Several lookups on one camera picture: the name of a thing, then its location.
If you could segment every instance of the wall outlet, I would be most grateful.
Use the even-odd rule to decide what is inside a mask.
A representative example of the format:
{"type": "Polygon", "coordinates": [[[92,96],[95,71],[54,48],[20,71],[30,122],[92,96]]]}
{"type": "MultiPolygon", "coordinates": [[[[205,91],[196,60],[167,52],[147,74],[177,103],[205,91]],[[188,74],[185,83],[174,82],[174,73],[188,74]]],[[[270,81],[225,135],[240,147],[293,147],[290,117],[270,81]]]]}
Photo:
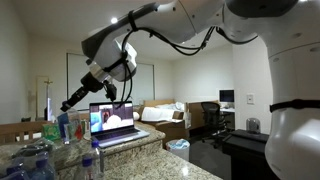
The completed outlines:
{"type": "Polygon", "coordinates": [[[254,94],[253,93],[247,94],[247,104],[254,104],[254,94]]]}

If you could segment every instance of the robotic arm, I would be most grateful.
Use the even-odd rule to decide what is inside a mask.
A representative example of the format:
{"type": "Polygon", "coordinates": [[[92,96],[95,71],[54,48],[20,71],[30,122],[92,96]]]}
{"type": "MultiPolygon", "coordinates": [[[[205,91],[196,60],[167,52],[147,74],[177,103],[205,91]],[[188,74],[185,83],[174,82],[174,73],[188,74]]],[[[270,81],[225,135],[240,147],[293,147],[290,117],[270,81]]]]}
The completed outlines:
{"type": "MultiPolygon", "coordinates": [[[[83,52],[93,65],[81,79],[83,86],[61,109],[66,111],[89,91],[99,91],[110,78],[122,82],[135,74],[136,52],[127,43],[135,31],[145,30],[174,48],[181,46],[173,42],[185,42],[209,27],[233,44],[250,42],[259,35],[268,48],[274,90],[267,161],[281,179],[318,179],[318,17],[319,0],[174,0],[147,4],[82,42],[83,52]],[[115,41],[127,33],[122,45],[115,41]]],[[[205,47],[208,34],[199,49],[205,47]]]]}

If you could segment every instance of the black table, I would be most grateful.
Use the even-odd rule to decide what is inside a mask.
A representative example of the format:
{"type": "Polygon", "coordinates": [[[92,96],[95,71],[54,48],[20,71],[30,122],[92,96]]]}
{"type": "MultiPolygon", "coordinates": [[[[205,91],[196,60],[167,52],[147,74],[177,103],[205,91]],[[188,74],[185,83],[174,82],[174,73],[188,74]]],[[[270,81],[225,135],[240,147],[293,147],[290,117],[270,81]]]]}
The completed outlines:
{"type": "Polygon", "coordinates": [[[231,156],[231,177],[237,179],[278,180],[264,154],[269,136],[235,130],[223,140],[222,152],[231,156]]]}

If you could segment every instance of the laptop keyboard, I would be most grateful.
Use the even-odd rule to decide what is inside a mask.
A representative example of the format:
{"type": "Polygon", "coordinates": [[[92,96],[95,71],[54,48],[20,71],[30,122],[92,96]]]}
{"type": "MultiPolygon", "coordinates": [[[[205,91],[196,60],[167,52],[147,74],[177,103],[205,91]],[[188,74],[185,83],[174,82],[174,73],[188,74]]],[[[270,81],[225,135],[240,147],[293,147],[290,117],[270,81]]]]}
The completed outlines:
{"type": "Polygon", "coordinates": [[[137,129],[128,129],[128,130],[123,130],[123,131],[119,131],[119,132],[116,132],[116,133],[98,135],[98,136],[96,136],[96,138],[98,140],[111,139],[111,138],[114,138],[114,137],[119,137],[119,136],[131,134],[131,133],[136,133],[136,132],[139,132],[139,130],[137,130],[137,129]]]}

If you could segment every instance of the laptop screen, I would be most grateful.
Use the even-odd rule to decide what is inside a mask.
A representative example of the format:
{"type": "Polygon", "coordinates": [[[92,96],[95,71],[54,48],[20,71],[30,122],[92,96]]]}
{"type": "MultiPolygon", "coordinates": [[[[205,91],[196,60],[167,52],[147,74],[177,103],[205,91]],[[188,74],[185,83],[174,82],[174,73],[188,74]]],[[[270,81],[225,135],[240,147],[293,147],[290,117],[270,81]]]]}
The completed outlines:
{"type": "Polygon", "coordinates": [[[111,132],[115,129],[133,126],[132,102],[90,103],[90,131],[91,134],[111,132]]]}

